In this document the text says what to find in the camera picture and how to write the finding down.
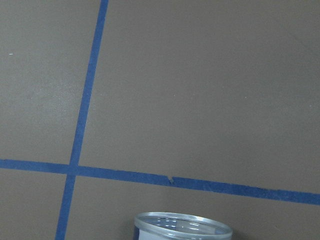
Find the clear tennis ball tube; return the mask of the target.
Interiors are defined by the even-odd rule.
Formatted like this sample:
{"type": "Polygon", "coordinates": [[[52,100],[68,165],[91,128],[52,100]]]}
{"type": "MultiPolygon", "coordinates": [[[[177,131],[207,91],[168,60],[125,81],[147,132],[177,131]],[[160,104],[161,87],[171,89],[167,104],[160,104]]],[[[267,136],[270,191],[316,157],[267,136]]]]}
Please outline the clear tennis ball tube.
{"type": "Polygon", "coordinates": [[[134,240],[231,240],[226,224],[195,215],[143,212],[134,218],[134,240]]]}

